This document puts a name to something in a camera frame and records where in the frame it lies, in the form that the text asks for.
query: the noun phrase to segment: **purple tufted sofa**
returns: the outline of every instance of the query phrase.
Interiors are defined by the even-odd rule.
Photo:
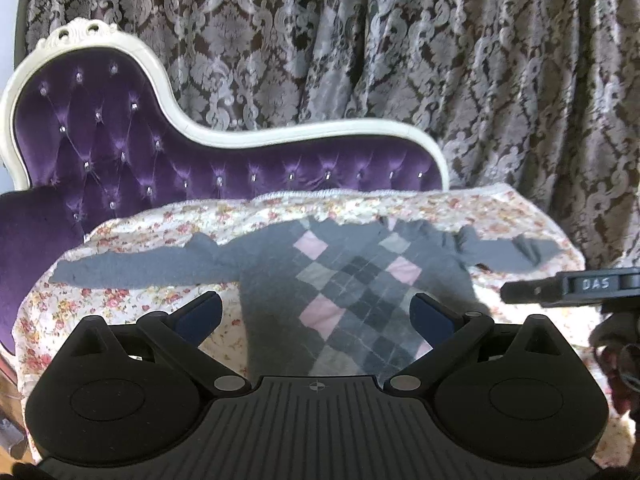
[[[432,153],[397,136],[204,146],[167,118],[157,86],[127,52],[88,44],[62,49],[13,98],[3,97],[5,107],[13,101],[11,141],[30,184],[0,196],[0,342],[10,352],[17,309],[31,287],[107,219],[280,190],[443,187]]]

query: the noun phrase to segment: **circular marker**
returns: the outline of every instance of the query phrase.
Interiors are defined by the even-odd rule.
[[[213,385],[222,392],[234,392],[244,387],[244,379],[237,375],[223,375],[218,377]]]
[[[417,390],[422,384],[420,382],[420,379],[412,375],[396,375],[395,377],[391,378],[389,383],[391,384],[391,387],[393,389],[400,390],[402,392]]]

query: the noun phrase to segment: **gray object on floor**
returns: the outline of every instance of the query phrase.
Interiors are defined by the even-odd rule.
[[[552,240],[481,240],[426,221],[272,224],[219,246],[195,234],[183,248],[60,261],[52,282],[146,288],[239,282],[248,369],[261,375],[372,374],[384,380],[424,344],[409,301],[424,291],[460,313],[487,312],[467,266],[531,272],[558,254]]]

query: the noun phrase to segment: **curtain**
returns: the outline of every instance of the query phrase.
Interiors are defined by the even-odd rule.
[[[640,0],[24,0],[148,44],[217,130],[349,117],[432,135],[454,186],[507,182],[588,265],[640,264]]]

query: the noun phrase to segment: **pink diamond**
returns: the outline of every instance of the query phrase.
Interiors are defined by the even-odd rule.
[[[309,258],[315,260],[322,252],[328,247],[321,239],[319,239],[311,231],[305,232],[300,240],[293,244],[293,246],[305,253]]]
[[[433,347],[426,341],[423,341],[420,345],[420,348],[418,348],[418,351],[415,353],[415,358],[420,359],[423,355],[425,355],[427,352],[430,352],[431,350],[433,350]]]
[[[304,326],[317,330],[325,341],[334,331],[345,309],[337,306],[333,301],[318,294],[300,314],[300,321]]]
[[[386,272],[389,272],[399,282],[413,285],[418,276],[420,276],[422,269],[412,264],[409,260],[405,260],[402,256],[398,256],[386,268]]]

